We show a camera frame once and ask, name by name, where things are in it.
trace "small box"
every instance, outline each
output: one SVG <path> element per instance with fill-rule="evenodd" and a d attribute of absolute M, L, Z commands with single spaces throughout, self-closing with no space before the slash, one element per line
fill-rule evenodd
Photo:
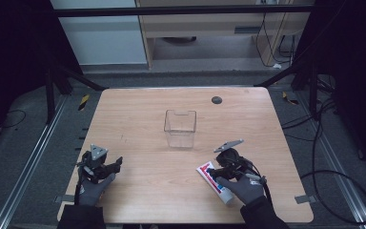
<path fill-rule="evenodd" d="M 166 111 L 164 131 L 169 147 L 192 148 L 195 125 L 195 111 Z"/>

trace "aluminum rail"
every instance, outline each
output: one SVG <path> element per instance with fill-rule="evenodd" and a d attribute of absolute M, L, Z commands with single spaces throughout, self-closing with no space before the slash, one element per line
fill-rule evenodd
<path fill-rule="evenodd" d="M 305 97 L 303 93 L 296 93 L 297 97 L 300 100 L 300 103 L 302 107 L 304 108 L 305 112 L 308 114 L 308 102 L 307 98 Z M 317 131 L 317 124 L 313 120 L 311 121 L 311 124 L 315 131 Z M 329 167 L 337 172 L 340 172 L 344 175 L 347 175 L 346 171 L 344 170 L 343 166 L 341 165 L 339 159 L 336 156 L 335 150 L 332 148 L 329 139 L 323 132 L 321 137 L 319 138 L 319 143 L 321 150 L 323 152 L 323 155 L 326 158 L 326 161 L 329 164 Z M 338 187 L 340 188 L 340 191 L 342 192 L 344 198 L 346 199 L 350 210 L 352 211 L 352 214 L 357 222 L 362 222 L 366 220 L 366 206 L 364 202 L 362 201 L 358 190 L 354 186 L 354 184 L 343 177 L 335 176 L 336 182 Z M 366 224 L 360 225 L 359 228 L 366 229 Z"/>
<path fill-rule="evenodd" d="M 28 162 L 23 169 L 22 174 L 17 179 L 16 184 L 14 185 L 10 196 L 8 197 L 5 205 L 0 211 L 0 229 L 8 228 L 10 220 L 19 205 L 19 202 L 24 195 L 26 188 L 31 180 L 31 176 L 33 175 L 37 164 L 43 155 L 48 142 L 50 141 L 51 135 L 55 129 L 55 126 L 58 123 L 58 120 L 64 110 L 64 105 L 67 101 L 66 95 L 61 95 L 58 101 L 58 105 L 56 108 L 56 115 L 53 117 L 52 122 L 47 124 L 43 130 L 43 133 L 40 135 L 34 149 L 30 155 Z"/>

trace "metal bracket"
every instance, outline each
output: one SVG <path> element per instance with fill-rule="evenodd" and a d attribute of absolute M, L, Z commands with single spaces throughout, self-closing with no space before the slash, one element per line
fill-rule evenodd
<path fill-rule="evenodd" d="M 61 202 L 74 202 L 75 196 L 73 195 L 64 195 L 64 196 L 57 196 L 54 199 L 54 202 L 61 203 Z"/>
<path fill-rule="evenodd" d="M 93 160 L 97 160 L 98 158 L 105 155 L 108 151 L 108 149 L 91 144 L 91 158 Z"/>
<path fill-rule="evenodd" d="M 235 145 L 239 145 L 243 141 L 244 140 L 242 138 L 240 138 L 239 140 L 236 140 L 236 141 L 226 141 L 225 144 L 218 147 L 218 149 L 213 150 L 213 152 L 214 153 L 220 153 L 220 152 L 226 151 L 226 150 L 232 148 Z"/>
<path fill-rule="evenodd" d="M 310 203 L 319 202 L 317 197 L 315 197 L 315 196 L 308 197 L 306 195 L 295 197 L 295 201 L 297 204 L 304 203 L 304 202 L 310 202 Z"/>

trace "robotic hand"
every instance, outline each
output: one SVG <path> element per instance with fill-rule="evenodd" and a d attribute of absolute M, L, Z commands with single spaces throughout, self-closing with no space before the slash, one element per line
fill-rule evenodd
<path fill-rule="evenodd" d="M 230 189 L 245 205 L 264 195 L 263 185 L 254 178 L 247 176 L 242 176 L 237 182 L 228 181 L 224 177 L 217 177 L 216 182 Z"/>
<path fill-rule="evenodd" d="M 115 179 L 115 173 L 110 174 L 100 183 L 92 183 L 82 175 L 82 185 L 79 191 L 79 205 L 95 206 L 104 190 Z"/>
<path fill-rule="evenodd" d="M 115 174 L 120 172 L 123 157 L 105 165 L 107 152 L 107 149 L 92 144 L 91 150 L 82 155 L 82 161 L 77 164 L 79 180 L 75 190 L 75 205 L 95 206 L 104 190 L 115 179 Z"/>
<path fill-rule="evenodd" d="M 254 170 L 252 162 L 240 156 L 233 146 L 242 143 L 243 140 L 226 142 L 214 150 L 220 153 L 216 160 L 221 169 L 210 169 L 210 175 L 216 182 L 230 189 L 244 204 L 249 204 L 257 198 L 266 196 L 271 201 L 270 192 L 267 187 L 267 180 Z"/>

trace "gray floor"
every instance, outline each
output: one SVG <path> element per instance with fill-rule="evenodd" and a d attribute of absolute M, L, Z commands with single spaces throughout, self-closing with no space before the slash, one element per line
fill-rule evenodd
<path fill-rule="evenodd" d="M 159 39 L 156 45 L 153 67 L 150 70 L 123 69 L 117 73 L 87 74 L 87 77 L 111 88 L 251 86 L 279 72 L 278 69 L 267 68 L 261 64 L 254 42 L 249 37 L 197 37 L 192 43 Z M 285 45 L 287 47 L 283 46 L 283 50 L 288 48 L 288 44 Z M 304 106 L 294 105 L 283 99 L 283 91 L 292 94 L 289 82 L 291 77 L 277 82 L 269 89 L 282 124 L 307 114 Z M 95 92 L 74 80 L 71 80 L 71 83 L 74 90 L 71 95 L 61 95 L 61 98 L 66 97 L 63 114 L 11 218 L 10 225 L 13 228 L 52 228 L 57 223 L 59 204 L 54 203 L 53 199 L 64 194 L 67 189 L 74 162 L 79 154 L 78 148 L 83 144 L 81 138 L 87 133 L 84 129 L 89 127 L 100 97 L 100 92 Z M 91 98 L 84 111 L 77 111 L 84 94 L 89 94 Z M 307 90 L 297 92 L 295 98 L 302 101 L 306 94 Z M 319 94 L 321 101 L 328 97 L 327 94 Z M 24 116 L 22 112 L 9 113 L 7 126 L 21 122 L 4 128 L 0 133 L 0 210 L 43 132 L 46 120 L 45 102 L 44 88 L 39 88 L 20 96 L 12 104 L 12 110 L 21 110 L 25 112 L 26 117 L 21 121 Z M 366 189 L 366 161 L 358 159 L 357 148 L 335 110 L 329 110 L 322 116 L 324 136 L 329 140 L 331 150 L 347 175 L 356 179 Z M 310 140 L 315 135 L 313 125 L 313 122 L 307 122 L 284 131 L 296 169 L 301 176 L 311 172 L 313 143 Z M 316 146 L 316 168 L 331 169 L 323 146 L 320 143 Z M 354 220 L 349 207 L 350 202 L 339 189 L 337 178 L 333 175 L 316 175 L 316 180 L 325 203 L 341 216 Z M 306 177 L 302 182 L 306 194 L 314 195 L 311 178 Z M 363 195 L 358 195 L 366 205 Z M 311 206 L 315 214 L 314 220 L 308 224 L 291 224 L 292 228 L 363 228 L 335 218 L 319 202 L 312 203 Z"/>

